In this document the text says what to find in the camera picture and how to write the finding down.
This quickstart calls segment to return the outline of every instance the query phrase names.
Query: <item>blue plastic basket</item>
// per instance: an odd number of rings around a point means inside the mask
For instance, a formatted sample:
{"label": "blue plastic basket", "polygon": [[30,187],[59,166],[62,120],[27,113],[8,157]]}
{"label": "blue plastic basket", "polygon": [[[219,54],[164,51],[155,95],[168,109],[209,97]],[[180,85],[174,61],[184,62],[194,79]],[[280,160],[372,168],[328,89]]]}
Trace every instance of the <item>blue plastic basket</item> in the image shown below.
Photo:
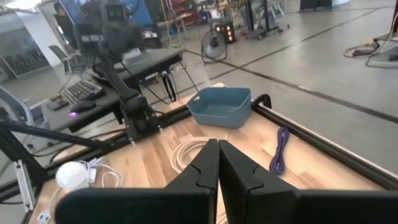
{"label": "blue plastic basket", "polygon": [[188,101],[187,107],[199,124],[240,128],[251,113],[251,91],[248,88],[205,88]]}

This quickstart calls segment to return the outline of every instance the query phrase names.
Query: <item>electric fan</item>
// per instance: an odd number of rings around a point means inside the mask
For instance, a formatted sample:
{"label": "electric fan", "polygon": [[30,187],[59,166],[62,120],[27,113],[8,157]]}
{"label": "electric fan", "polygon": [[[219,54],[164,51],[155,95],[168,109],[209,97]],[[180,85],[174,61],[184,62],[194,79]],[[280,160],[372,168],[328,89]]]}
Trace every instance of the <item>electric fan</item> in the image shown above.
{"label": "electric fan", "polygon": [[208,31],[201,40],[201,59],[204,63],[215,63],[226,59],[227,46],[224,37],[215,30]]}

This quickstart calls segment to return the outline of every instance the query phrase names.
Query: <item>person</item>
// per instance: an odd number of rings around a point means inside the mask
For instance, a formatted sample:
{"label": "person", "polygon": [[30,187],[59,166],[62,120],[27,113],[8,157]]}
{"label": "person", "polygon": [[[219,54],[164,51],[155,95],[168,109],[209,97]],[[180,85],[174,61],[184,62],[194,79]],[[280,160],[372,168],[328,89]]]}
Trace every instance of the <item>person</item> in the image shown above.
{"label": "person", "polygon": [[77,49],[77,43],[73,32],[72,21],[70,20],[63,6],[59,2],[54,3],[54,9],[55,12],[57,13],[54,15],[54,18],[57,21],[58,26],[61,27],[64,37],[68,40],[69,44],[74,49]]}

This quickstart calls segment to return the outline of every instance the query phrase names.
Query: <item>wooden table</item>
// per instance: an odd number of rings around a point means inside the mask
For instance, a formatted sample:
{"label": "wooden table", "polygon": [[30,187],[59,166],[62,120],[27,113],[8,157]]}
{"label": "wooden table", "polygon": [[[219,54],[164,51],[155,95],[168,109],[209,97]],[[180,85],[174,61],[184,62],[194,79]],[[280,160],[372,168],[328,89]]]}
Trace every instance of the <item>wooden table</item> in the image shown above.
{"label": "wooden table", "polygon": [[[164,112],[181,107],[190,97],[181,99],[164,108]],[[209,136],[224,139],[240,149],[247,156],[268,168],[277,147],[277,130],[279,127],[252,112],[251,117],[240,129],[223,129],[196,124],[188,118],[165,128],[161,133],[138,142],[135,146],[128,145],[104,157],[105,164],[120,171],[124,176],[122,187],[165,187],[177,173],[170,166],[173,150],[183,141],[193,136]],[[81,146],[73,146],[58,155],[63,158],[82,150]],[[368,179],[353,172],[336,160],[322,154],[298,137],[290,135],[285,148],[286,172],[281,176],[286,182],[299,189],[361,189],[382,190]],[[97,175],[97,185],[101,175]],[[112,187],[114,181],[109,178],[106,185]],[[47,209],[48,202],[57,189],[55,180],[46,182],[37,201],[37,205],[29,223],[38,223],[37,216]],[[54,205],[65,195],[60,191],[53,201]],[[218,217],[224,212],[222,194],[219,192]]]}

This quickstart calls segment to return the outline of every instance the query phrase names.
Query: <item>concrete floor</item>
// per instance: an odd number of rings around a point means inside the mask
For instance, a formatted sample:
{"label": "concrete floor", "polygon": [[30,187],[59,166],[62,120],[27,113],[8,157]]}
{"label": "concrete floor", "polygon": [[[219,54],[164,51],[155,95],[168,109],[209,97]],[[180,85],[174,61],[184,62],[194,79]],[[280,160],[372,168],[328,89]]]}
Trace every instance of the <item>concrete floor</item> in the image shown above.
{"label": "concrete floor", "polygon": [[[222,82],[227,86],[248,87],[253,97],[268,93],[274,109],[280,114],[398,174],[398,126],[394,122],[292,87],[300,85],[398,117],[398,106],[393,100],[398,95],[396,70],[368,68],[363,58],[343,57],[345,48],[389,32],[395,0],[351,0],[333,11],[297,13],[299,2],[285,4],[287,15],[284,19],[291,26],[289,30],[271,34],[261,41],[239,38],[228,46],[225,63],[203,66],[198,55],[185,53],[184,61],[193,64],[188,69],[192,78],[199,88]],[[186,49],[196,53],[200,53],[198,30],[203,35],[208,27],[189,29],[190,40],[184,42]],[[195,92],[186,74],[179,71],[174,75],[180,97]],[[55,68],[2,85],[34,103],[58,92],[67,78],[62,75],[62,68]],[[78,77],[73,77],[70,83],[76,80]],[[160,86],[151,85],[150,88],[164,96]],[[162,106],[146,89],[143,91],[150,103]],[[112,119],[107,116],[85,128],[82,132],[93,131],[83,136],[106,131],[116,123],[102,124]],[[4,156],[0,157],[0,167],[5,161]],[[41,164],[48,161],[48,158],[39,160]],[[10,168],[0,184],[13,178],[15,174]],[[0,205],[1,216],[8,220],[5,223],[18,223],[23,213],[20,206]]]}

